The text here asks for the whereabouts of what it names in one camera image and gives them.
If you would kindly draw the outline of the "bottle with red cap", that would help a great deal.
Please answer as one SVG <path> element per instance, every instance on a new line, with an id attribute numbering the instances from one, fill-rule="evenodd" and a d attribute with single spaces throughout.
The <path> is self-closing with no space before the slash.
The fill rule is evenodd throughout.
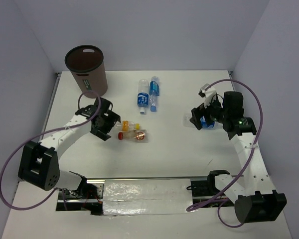
<path id="1" fill-rule="evenodd" d="M 147 143 L 149 137 L 145 129 L 130 130 L 126 132 L 119 132 L 118 140 L 127 140 L 134 143 Z"/>

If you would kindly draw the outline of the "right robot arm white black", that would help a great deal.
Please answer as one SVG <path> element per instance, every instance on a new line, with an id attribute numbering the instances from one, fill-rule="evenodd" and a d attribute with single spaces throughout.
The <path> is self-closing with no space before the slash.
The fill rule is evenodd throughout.
<path id="1" fill-rule="evenodd" d="M 243 95 L 225 92 L 219 102 L 215 89 L 199 93 L 204 102 L 193 108 L 190 122 L 202 129 L 201 118 L 207 125 L 222 124 L 239 158 L 241 171 L 233 177 L 226 170 L 211 171 L 207 190 L 217 201 L 225 195 L 234 204 L 235 215 L 242 224 L 275 221 L 287 204 L 285 194 L 278 193 L 268 175 L 257 143 L 253 120 L 244 116 Z"/>

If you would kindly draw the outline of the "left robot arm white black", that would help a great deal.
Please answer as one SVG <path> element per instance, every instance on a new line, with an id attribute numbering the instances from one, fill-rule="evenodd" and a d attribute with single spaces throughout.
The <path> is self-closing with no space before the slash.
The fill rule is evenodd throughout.
<path id="1" fill-rule="evenodd" d="M 83 198 L 91 184 L 78 173 L 61 170 L 59 160 L 66 150 L 86 134 L 108 140 L 109 132 L 121 120 L 112 108 L 110 101 L 96 99 L 94 104 L 80 108 L 60 130 L 39 142 L 26 143 L 18 170 L 19 178 L 45 191 L 66 189 L 75 198 Z"/>

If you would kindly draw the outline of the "bottle with yellow cap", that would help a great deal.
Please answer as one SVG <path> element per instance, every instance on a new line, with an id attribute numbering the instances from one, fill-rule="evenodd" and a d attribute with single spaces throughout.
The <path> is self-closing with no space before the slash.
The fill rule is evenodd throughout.
<path id="1" fill-rule="evenodd" d="M 123 132 L 131 131 L 131 130 L 140 130 L 140 124 L 128 120 L 123 120 L 115 124 L 115 129 Z"/>

